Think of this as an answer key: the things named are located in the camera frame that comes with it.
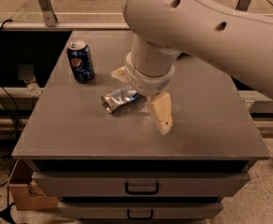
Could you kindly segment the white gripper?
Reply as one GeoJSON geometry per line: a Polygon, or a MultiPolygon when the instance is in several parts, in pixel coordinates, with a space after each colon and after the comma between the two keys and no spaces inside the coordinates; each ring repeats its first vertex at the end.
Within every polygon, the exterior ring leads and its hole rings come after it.
{"type": "Polygon", "coordinates": [[[112,78],[128,82],[142,96],[149,96],[145,106],[162,135],[172,127],[171,96],[165,90],[171,83],[175,60],[175,53],[142,56],[130,52],[125,67],[111,73],[112,78]]]}

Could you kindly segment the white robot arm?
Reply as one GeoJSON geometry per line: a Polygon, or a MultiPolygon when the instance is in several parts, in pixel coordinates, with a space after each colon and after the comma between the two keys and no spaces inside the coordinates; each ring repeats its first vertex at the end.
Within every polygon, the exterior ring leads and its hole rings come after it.
{"type": "Polygon", "coordinates": [[[123,0],[122,13],[134,38],[112,76],[146,97],[161,133],[172,126],[167,88],[182,52],[273,100],[273,18],[212,0],[123,0]]]}

